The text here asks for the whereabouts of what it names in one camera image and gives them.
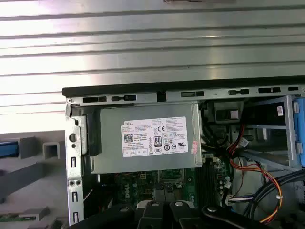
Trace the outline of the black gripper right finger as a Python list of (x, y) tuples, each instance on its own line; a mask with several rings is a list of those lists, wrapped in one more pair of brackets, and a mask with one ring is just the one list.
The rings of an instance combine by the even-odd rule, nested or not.
[(270, 226), (251, 220), (222, 207), (191, 208), (186, 201), (170, 203), (174, 225), (180, 229), (269, 229)]

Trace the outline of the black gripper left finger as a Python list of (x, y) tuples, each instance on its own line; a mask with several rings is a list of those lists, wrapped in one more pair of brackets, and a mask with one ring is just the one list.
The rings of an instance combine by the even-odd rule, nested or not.
[(137, 209), (126, 204), (113, 206), (83, 221), (69, 226), (70, 229), (161, 229), (164, 203), (142, 201)]

